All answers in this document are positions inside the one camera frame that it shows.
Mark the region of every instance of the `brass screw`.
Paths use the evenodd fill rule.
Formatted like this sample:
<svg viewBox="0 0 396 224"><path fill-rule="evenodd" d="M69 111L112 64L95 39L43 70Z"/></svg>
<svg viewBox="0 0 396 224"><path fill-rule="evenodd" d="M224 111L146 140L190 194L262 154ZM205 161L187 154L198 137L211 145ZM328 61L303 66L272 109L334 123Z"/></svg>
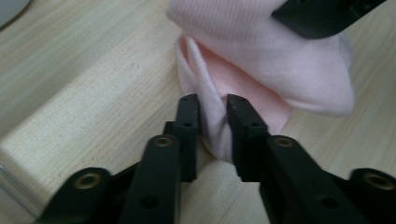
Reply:
<svg viewBox="0 0 396 224"><path fill-rule="evenodd" d="M157 147L169 147L172 145L172 140L168 137L160 137L155 139L154 144Z"/></svg>
<svg viewBox="0 0 396 224"><path fill-rule="evenodd" d="M99 174L89 172L80 176L74 183L76 189L92 189L97 186L102 177Z"/></svg>
<svg viewBox="0 0 396 224"><path fill-rule="evenodd" d="M364 175L364 179L371 184L372 186L379 188L379 189L384 189L384 190L393 190L396 189L396 186L394 183L390 182L388 179L381 175L376 175L373 173L367 173Z"/></svg>
<svg viewBox="0 0 396 224"><path fill-rule="evenodd" d="M279 137L275 140L275 143L280 147L292 147L293 142L290 141L288 138Z"/></svg>

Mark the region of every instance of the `pink cloth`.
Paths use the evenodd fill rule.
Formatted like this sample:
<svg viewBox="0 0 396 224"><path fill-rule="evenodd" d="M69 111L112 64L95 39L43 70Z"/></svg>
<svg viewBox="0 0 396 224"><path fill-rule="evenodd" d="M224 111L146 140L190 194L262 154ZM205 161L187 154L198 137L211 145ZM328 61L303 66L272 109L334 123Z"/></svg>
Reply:
<svg viewBox="0 0 396 224"><path fill-rule="evenodd" d="M353 107L344 35L304 39L271 18L283 0L171 0L168 17L183 30L178 74L186 94L198 93L205 143L232 162L228 93L247 98L280 133L291 107L344 116Z"/></svg>

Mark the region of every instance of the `screw hole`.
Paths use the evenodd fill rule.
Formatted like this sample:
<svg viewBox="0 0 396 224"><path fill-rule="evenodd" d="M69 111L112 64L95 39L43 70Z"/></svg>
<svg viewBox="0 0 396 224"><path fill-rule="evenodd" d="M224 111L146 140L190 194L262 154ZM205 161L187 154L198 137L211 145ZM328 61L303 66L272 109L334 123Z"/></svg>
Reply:
<svg viewBox="0 0 396 224"><path fill-rule="evenodd" d="M372 186L378 188L378 189L384 189L384 190L393 190L396 189L396 186L390 182L388 179L381 175L376 175L372 173L368 173L364 175L364 179L371 184Z"/></svg>
<svg viewBox="0 0 396 224"><path fill-rule="evenodd" d="M87 173L79 177L74 186L76 189L92 189L97 186L101 181L101 176L96 173Z"/></svg>
<svg viewBox="0 0 396 224"><path fill-rule="evenodd" d="M167 137L157 138L154 142L157 147L168 147L172 144L172 140Z"/></svg>
<svg viewBox="0 0 396 224"><path fill-rule="evenodd" d="M277 138L277 139L275 140L275 143L276 143L278 146L280 146L280 147L292 147L292 146L293 146L293 142L292 142L292 141L290 141L290 140L287 139L287 138L282 138L282 137Z"/></svg>
<svg viewBox="0 0 396 224"><path fill-rule="evenodd" d="M330 209L335 209L338 207L338 202L329 196L323 195L318 197L318 201L323 204L325 207Z"/></svg>

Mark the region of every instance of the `black plastic part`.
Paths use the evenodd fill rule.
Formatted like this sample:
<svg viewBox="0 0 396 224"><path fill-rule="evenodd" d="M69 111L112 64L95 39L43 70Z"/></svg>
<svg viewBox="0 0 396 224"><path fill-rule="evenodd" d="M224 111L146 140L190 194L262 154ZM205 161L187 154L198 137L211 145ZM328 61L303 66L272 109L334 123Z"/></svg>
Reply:
<svg viewBox="0 0 396 224"><path fill-rule="evenodd" d="M103 195L103 197L108 197L108 204L98 212L98 220L93 223L117 223L138 165L139 163L136 163L120 173L111 176L107 194Z"/></svg>
<svg viewBox="0 0 396 224"><path fill-rule="evenodd" d="M166 122L163 133L172 134L180 143L180 170L183 182L196 179L196 154L200 131L198 96L187 95L178 102L176 120Z"/></svg>
<svg viewBox="0 0 396 224"><path fill-rule="evenodd" d="M310 39L336 35L385 0L289 0L272 16Z"/></svg>
<svg viewBox="0 0 396 224"><path fill-rule="evenodd" d="M359 193L356 205L373 223L396 223L396 179L374 169L357 169L349 182Z"/></svg>
<svg viewBox="0 0 396 224"><path fill-rule="evenodd" d="M168 134L155 136L148 141L119 223L178 223L179 193L178 140Z"/></svg>
<svg viewBox="0 0 396 224"><path fill-rule="evenodd" d="M227 116L233 132L233 164L245 182L260 182L265 140L269 137L267 125L250 102L229 94Z"/></svg>
<svg viewBox="0 0 396 224"><path fill-rule="evenodd" d="M110 174L87 168L72 175L52 197L36 223L99 223L97 214L109 204L106 190Z"/></svg>
<svg viewBox="0 0 396 224"><path fill-rule="evenodd" d="M286 200L282 220L272 223L369 223L297 141L271 136L267 145L264 157L276 182L262 185L277 184Z"/></svg>

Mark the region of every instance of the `wooden table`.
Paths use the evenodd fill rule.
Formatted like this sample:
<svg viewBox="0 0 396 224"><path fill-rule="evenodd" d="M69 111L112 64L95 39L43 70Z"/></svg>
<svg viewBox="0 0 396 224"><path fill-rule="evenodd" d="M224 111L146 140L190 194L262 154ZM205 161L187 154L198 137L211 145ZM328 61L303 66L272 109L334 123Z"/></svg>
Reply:
<svg viewBox="0 0 396 224"><path fill-rule="evenodd" d="M75 171L113 174L140 160L173 120L178 28L168 1L35 0L0 32L0 162L44 202ZM347 29L356 107L343 119L294 111L283 134L341 177L396 175L396 2ZM12 223L3 205L1 223ZM258 185L199 152L183 184L181 223L267 223Z"/></svg>

